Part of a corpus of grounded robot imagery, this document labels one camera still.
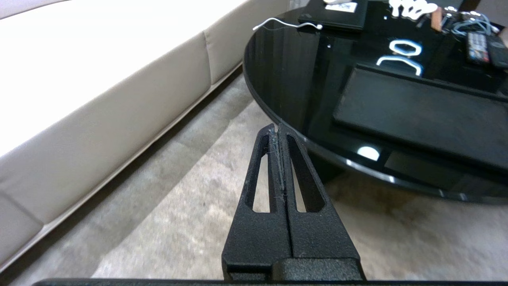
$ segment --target glass tabletop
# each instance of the glass tabletop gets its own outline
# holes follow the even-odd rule
[[[369,2],[361,33],[269,22],[245,49],[244,75],[272,119],[334,163],[434,193],[482,178],[492,186],[476,195],[508,196],[506,72],[468,63],[463,39],[429,19]]]

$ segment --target sofa cushion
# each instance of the sofa cushion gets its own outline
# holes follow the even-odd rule
[[[211,20],[182,28],[174,6],[72,0],[0,20],[0,192],[48,223],[210,88]]]
[[[9,258],[16,249],[27,243],[42,229],[41,222],[23,212],[0,195],[0,262]]]
[[[66,0],[3,0],[0,19]]]
[[[288,4],[288,0],[247,1],[205,30],[212,84],[243,58],[245,46],[254,33],[252,27],[287,11]]]

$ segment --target white cable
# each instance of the white cable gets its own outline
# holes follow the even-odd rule
[[[268,18],[263,23],[261,23],[261,24],[255,26],[254,28],[252,28],[252,30],[253,31],[257,30],[259,27],[263,26],[264,24],[266,24],[267,22],[269,22],[271,20],[274,20],[274,21],[277,21],[277,22],[279,22],[281,24],[284,24],[286,26],[295,27],[295,28],[300,28],[300,27],[303,27],[303,26],[313,26],[314,28],[316,28],[318,30],[321,30],[323,28],[323,25],[321,25],[321,24],[314,25],[312,23],[302,23],[300,25],[293,25],[293,24],[288,24],[288,23],[282,22],[281,20],[279,20],[277,18]]]

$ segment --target carpet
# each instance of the carpet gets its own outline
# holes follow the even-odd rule
[[[270,123],[237,73],[0,274],[0,284],[222,279],[220,254],[254,139]],[[267,188],[260,176],[257,189]],[[508,280],[506,206],[426,197],[349,172],[326,190],[368,279]],[[256,208],[266,209],[256,198]]]

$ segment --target white earphones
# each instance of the white earphones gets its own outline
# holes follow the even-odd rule
[[[281,20],[279,20],[277,18],[268,18],[263,23],[261,23],[261,24],[255,26],[254,28],[252,28],[252,30],[255,31],[255,30],[259,29],[259,27],[263,26],[264,24],[266,24],[267,22],[269,22],[271,20],[277,21],[277,22],[279,22],[281,24],[284,24],[284,25],[290,26],[290,27],[294,27],[294,28],[300,28],[300,27],[303,27],[303,26],[313,26],[314,28],[316,28],[318,30],[321,30],[323,28],[323,25],[321,25],[321,24],[314,25],[312,23],[302,23],[300,25],[293,25],[293,24],[288,24],[288,23],[282,22]]]
[[[402,6],[402,17],[418,20],[423,14],[432,13],[437,10],[437,5],[427,3],[426,0],[389,0],[392,6],[392,16],[399,17],[399,7]]]

